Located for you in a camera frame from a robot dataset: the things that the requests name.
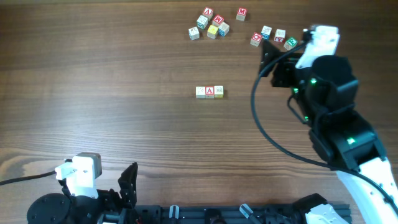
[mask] alphabet block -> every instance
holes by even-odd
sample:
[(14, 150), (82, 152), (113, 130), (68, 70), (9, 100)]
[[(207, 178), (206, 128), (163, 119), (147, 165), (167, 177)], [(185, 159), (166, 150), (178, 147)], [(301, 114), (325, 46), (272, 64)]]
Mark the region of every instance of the alphabet block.
[(205, 10), (203, 10), (202, 15), (207, 18), (207, 21), (210, 21), (210, 19), (213, 17), (213, 9), (210, 9), (209, 7), (206, 7)]
[(197, 98), (204, 99), (205, 98), (205, 87), (197, 86)]
[(251, 37), (250, 44), (258, 47), (261, 40), (262, 40), (262, 36), (255, 32), (254, 35)]
[(223, 22), (224, 22), (224, 18), (222, 18), (220, 15), (217, 15), (213, 19), (213, 26), (219, 27)]
[(214, 97), (215, 98), (224, 97), (224, 87), (223, 86), (214, 86)]
[(271, 27), (263, 26), (261, 31), (262, 38), (268, 40), (271, 34), (271, 30), (272, 30)]
[(214, 87), (213, 86), (206, 86), (205, 87), (205, 98), (206, 99), (213, 99), (214, 98)]
[(244, 21), (244, 18), (246, 17), (246, 14), (248, 13), (248, 10), (245, 8), (239, 8), (238, 13), (236, 14), (236, 19), (240, 21)]
[(275, 32), (275, 39), (276, 42), (283, 42), (285, 40), (286, 30), (277, 29)]
[(217, 31), (218, 31), (218, 27), (210, 25), (209, 29), (207, 30), (207, 36), (215, 39), (217, 37)]
[(197, 20), (197, 26), (201, 29), (205, 29), (207, 26), (207, 18), (203, 15), (200, 15), (199, 19)]
[(188, 33), (191, 40), (199, 39), (199, 30), (197, 27), (192, 27), (188, 30)]
[(293, 37), (289, 38), (286, 40), (286, 43), (284, 45), (284, 47), (286, 48), (286, 50), (291, 50), (293, 49), (295, 46), (297, 45), (297, 40), (294, 39)]
[(229, 25), (223, 22), (219, 27), (218, 27), (218, 33), (219, 35), (222, 35), (225, 37), (225, 35), (229, 32)]

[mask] wood grain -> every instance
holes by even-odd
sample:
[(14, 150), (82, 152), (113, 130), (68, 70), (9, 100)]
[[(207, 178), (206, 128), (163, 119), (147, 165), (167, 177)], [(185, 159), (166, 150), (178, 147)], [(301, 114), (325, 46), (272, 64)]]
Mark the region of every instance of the wood grain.
[[(205, 6), (231, 26), (225, 38), (189, 39)], [(257, 130), (249, 95), (260, 49), (249, 43), (263, 25), (297, 39), (310, 24), (338, 26), (338, 55), (361, 83), (357, 109), (398, 173), (396, 8), (360, 0), (0, 6), (0, 180), (90, 151), (103, 158), (100, 189), (118, 189), (120, 173), (138, 162), (141, 205), (290, 203), (318, 192), (350, 203), (362, 223), (334, 173), (285, 156)], [(319, 160), (285, 106), (289, 90), (269, 80), (257, 93), (266, 131)], [(224, 85), (225, 97), (196, 100), (198, 85)], [(50, 192), (60, 192), (54, 177), (0, 187), (0, 223), (26, 223), (31, 203)]]

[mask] black cable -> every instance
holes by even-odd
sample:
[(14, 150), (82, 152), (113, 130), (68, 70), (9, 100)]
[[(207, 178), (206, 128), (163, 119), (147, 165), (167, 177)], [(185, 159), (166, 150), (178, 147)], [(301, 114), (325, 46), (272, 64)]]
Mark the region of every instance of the black cable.
[(263, 74), (268, 70), (271, 69), (278, 61), (282, 60), (283, 58), (286, 58), (287, 56), (289, 56), (290, 54), (294, 53), (295, 51), (302, 49), (306, 46), (306, 42), (303, 44), (298, 45), (296, 48), (286, 52), (285, 54), (281, 55), (279, 58), (271, 61), (268, 65), (266, 65), (261, 72), (259, 73), (259, 76), (256, 78), (256, 81), (254, 81), (253, 84), (253, 88), (251, 90), (251, 98), (250, 98), (250, 103), (251, 103), (251, 112), (254, 118), (254, 122), (256, 123), (257, 127), (259, 128), (261, 134), (273, 145), (275, 146), (277, 149), (279, 149), (280, 151), (282, 151), (283, 153), (285, 153), (288, 156), (291, 156), (295, 159), (301, 160), (303, 162), (307, 162), (309, 164), (313, 164), (316, 166), (320, 166), (320, 167), (325, 167), (328, 168), (330, 170), (338, 170), (338, 171), (342, 171), (345, 172), (347, 174), (351, 174), (354, 175), (360, 179), (363, 179), (364, 181), (366, 181), (367, 183), (369, 183), (370, 185), (372, 185), (375, 189), (377, 189), (384, 197), (384, 200), (390, 204), (390, 206), (392, 207), (392, 209), (395, 211), (395, 213), (398, 215), (398, 207), (397, 205), (394, 203), (394, 199), (392, 197), (390, 197), (390, 195), (387, 194), (387, 192), (382, 189), (377, 183), (375, 183), (373, 180), (371, 180), (370, 178), (358, 173), (358, 172), (354, 172), (352, 170), (348, 170), (348, 169), (342, 169), (339, 167), (333, 167), (330, 166), (326, 163), (323, 162), (318, 162), (318, 161), (314, 161), (311, 159), (307, 159), (305, 157), (299, 156), (294, 154), (293, 152), (290, 152), (289, 150), (285, 149), (284, 147), (282, 147), (281, 145), (279, 145), (278, 143), (276, 143), (264, 130), (264, 128), (262, 127), (260, 120), (257, 116), (257, 112), (256, 112), (256, 90), (258, 87), (258, 84), (261, 80), (261, 77), (263, 76)]
[(28, 176), (28, 177), (18, 177), (15, 179), (9, 179), (9, 180), (4, 180), (0, 182), (0, 186), (2, 185), (6, 185), (6, 184), (11, 184), (11, 183), (15, 183), (15, 182), (20, 182), (20, 181), (25, 181), (25, 180), (33, 180), (33, 179), (39, 179), (42, 177), (48, 177), (50, 175), (56, 174), (55, 171), (51, 171), (45, 174), (39, 174), (39, 175), (32, 175), (32, 176)]
[(287, 107), (291, 110), (291, 112), (296, 116), (296, 118), (302, 123), (302, 124), (307, 124), (306, 121), (296, 112), (296, 110), (290, 105), (290, 101), (292, 100), (294, 96), (291, 95), (289, 99), (287, 100)]

